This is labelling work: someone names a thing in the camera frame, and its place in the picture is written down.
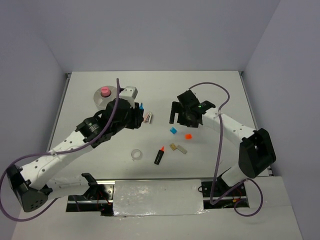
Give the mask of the black blue-tip highlighter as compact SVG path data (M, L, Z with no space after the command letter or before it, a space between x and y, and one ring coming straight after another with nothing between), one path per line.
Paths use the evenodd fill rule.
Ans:
M139 105L139 112L142 113L142 114L144 113L144 106L143 106L142 102Z

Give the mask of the pink marker pack bottle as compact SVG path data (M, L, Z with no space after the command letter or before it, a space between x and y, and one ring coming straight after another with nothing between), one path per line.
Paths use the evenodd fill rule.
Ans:
M108 86L103 86L103 87L100 89L100 95L101 95L103 98L107 98L107 97L109 97L111 94L112 94L112 91L110 90L110 88L109 88Z

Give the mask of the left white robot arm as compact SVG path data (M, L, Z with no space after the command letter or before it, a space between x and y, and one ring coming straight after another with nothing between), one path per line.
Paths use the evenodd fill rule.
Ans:
M105 109L84 119L75 130L49 152L33 154L34 161L21 167L10 165L5 173L22 209L33 212L47 202L50 195L63 187L54 176L77 158L107 142L123 129L138 129L144 110L139 103L119 98L110 101Z

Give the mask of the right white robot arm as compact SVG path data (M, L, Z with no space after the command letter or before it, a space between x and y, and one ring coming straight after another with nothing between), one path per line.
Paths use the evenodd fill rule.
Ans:
M177 123L182 126L198 128L202 125L218 133L222 130L222 137L238 148L237 163L217 178L217 190L221 195L230 195L237 183L256 178L276 161L267 130L255 130L237 122L221 113L213 103L207 100L200 102L191 90L180 94L177 99L171 104L170 124L177 116Z

